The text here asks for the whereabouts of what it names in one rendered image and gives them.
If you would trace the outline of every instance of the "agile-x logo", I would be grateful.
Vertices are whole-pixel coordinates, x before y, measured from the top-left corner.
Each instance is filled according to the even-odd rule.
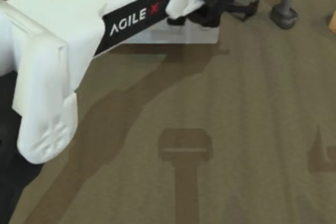
[[[114,34],[145,20],[148,16],[156,14],[159,11],[159,5],[160,2],[156,2],[155,4],[152,4],[150,8],[145,7],[140,11],[129,15],[128,17],[121,19],[119,22],[114,23],[110,36],[113,36]]]

